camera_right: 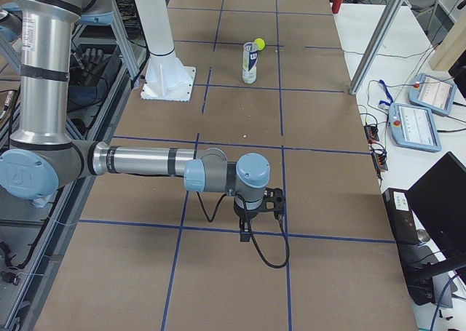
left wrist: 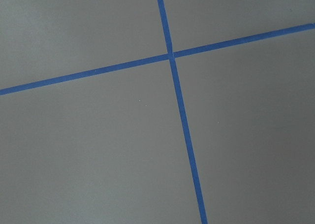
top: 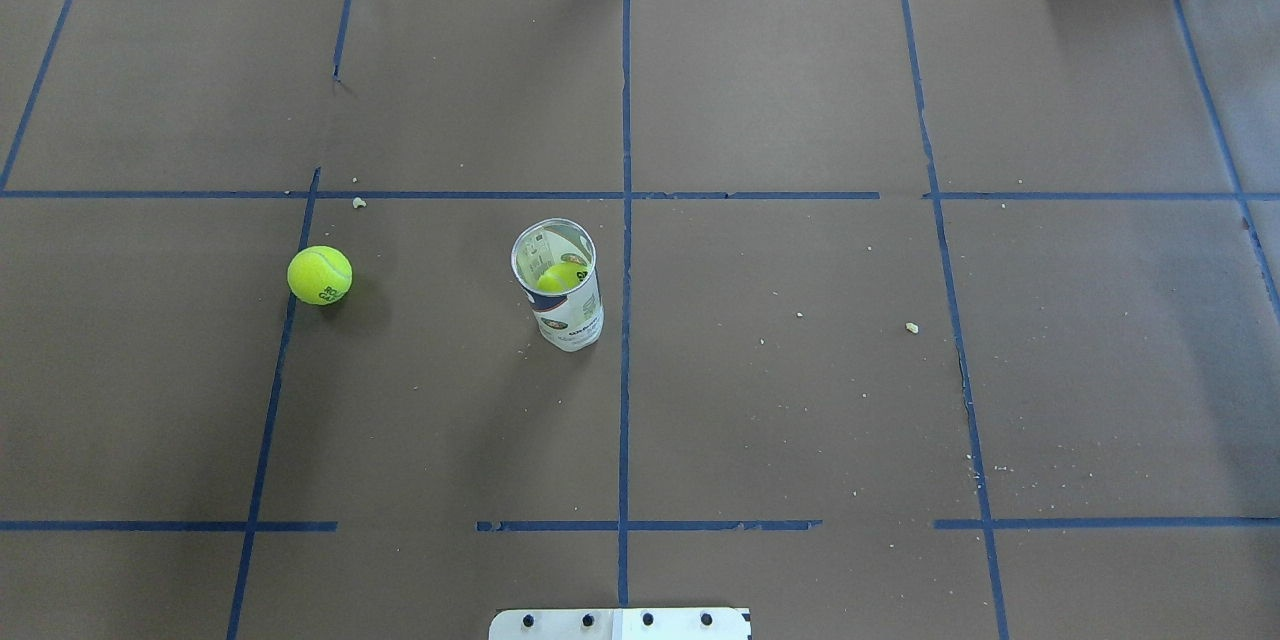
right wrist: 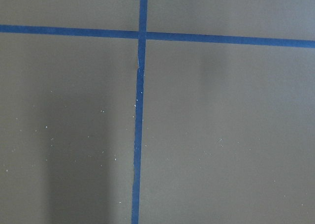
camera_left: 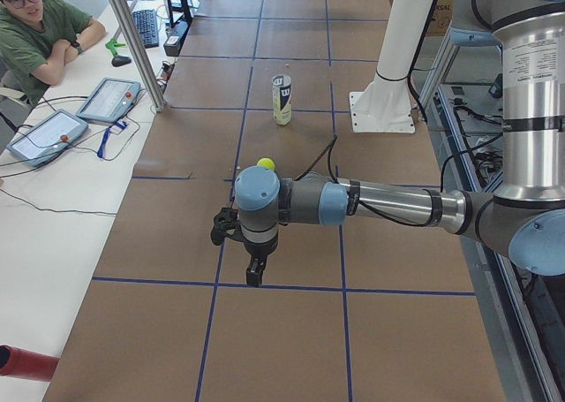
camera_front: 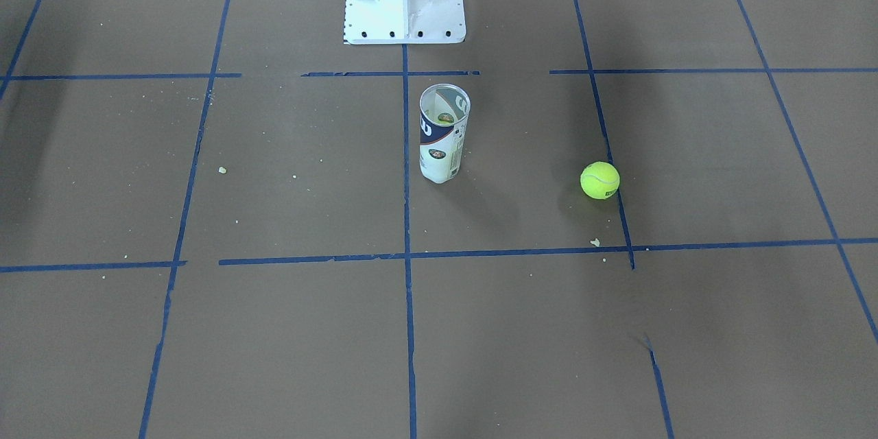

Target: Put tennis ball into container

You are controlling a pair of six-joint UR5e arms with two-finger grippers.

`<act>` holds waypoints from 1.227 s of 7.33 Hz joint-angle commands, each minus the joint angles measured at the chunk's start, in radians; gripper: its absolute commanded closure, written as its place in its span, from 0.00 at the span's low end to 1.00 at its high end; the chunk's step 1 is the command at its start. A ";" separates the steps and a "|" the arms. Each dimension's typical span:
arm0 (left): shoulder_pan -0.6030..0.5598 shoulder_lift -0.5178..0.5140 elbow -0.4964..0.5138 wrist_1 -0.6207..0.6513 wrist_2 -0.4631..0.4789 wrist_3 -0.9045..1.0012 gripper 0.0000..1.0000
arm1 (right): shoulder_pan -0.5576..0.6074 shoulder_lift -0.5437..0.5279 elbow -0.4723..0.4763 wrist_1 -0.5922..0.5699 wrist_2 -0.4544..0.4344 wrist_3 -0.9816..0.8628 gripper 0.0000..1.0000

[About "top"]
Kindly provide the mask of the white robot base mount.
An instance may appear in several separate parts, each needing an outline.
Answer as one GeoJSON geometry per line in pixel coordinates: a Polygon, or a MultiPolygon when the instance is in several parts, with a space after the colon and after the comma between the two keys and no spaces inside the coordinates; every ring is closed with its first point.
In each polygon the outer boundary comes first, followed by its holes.
{"type": "Polygon", "coordinates": [[[489,639],[751,639],[750,611],[732,607],[500,611],[489,639]]]}

